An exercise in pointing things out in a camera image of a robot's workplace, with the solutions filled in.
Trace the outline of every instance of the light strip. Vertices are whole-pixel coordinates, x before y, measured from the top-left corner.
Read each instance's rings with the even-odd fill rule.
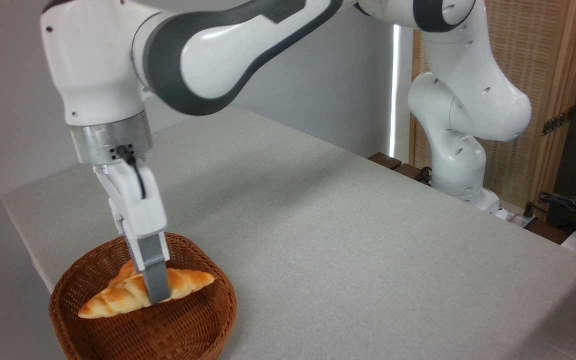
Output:
[[[389,155],[395,156],[395,136],[397,132],[397,93],[400,87],[400,46],[402,45],[402,28],[394,25],[392,46],[392,100],[390,107],[390,150]]]

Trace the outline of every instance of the wicker basket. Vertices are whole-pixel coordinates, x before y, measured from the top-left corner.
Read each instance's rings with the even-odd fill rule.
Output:
[[[95,248],[66,271],[50,299],[50,319],[69,360],[209,360],[222,353],[237,313],[233,285],[189,239],[174,234],[166,239],[167,266],[209,272],[214,283],[180,300],[82,319],[77,315],[82,305],[130,260],[124,237]]]

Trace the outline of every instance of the gray tablecloth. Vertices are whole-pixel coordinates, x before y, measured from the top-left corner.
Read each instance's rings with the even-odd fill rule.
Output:
[[[222,358],[576,359],[573,251],[240,109],[154,140],[168,230],[237,292]],[[117,237],[88,166],[4,204],[48,289]]]

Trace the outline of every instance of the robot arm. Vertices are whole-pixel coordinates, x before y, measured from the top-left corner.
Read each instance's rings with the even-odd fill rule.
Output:
[[[250,0],[173,14],[134,0],[53,0],[42,40],[83,164],[109,196],[151,304],[169,298],[166,214],[144,155],[153,146],[144,98],[194,116],[226,107],[255,71],[352,0]]]
[[[483,188],[486,153],[475,137],[512,141],[528,127],[530,100],[502,73],[489,41],[483,0],[359,0],[383,21],[420,28],[429,73],[410,87],[408,105],[432,152],[432,187],[505,218]]]

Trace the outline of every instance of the croissant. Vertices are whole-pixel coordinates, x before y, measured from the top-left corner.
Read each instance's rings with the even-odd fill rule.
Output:
[[[128,262],[123,264],[121,269],[119,269],[119,274],[117,276],[115,276],[115,278],[110,280],[110,282],[108,283],[108,286],[111,287],[112,285],[119,283],[121,280],[126,280],[126,279],[130,278],[131,276],[135,276],[135,275],[137,275],[137,270],[135,269],[135,264],[134,264],[133,260],[128,260]]]
[[[214,276],[203,271],[173,268],[166,271],[171,296],[162,303],[189,296],[215,281]],[[123,275],[126,274],[129,274],[128,270],[123,272]],[[120,278],[121,275],[120,271],[119,275],[110,281],[111,285],[85,303],[78,316],[83,319],[109,318],[151,306],[144,275],[139,273]]]

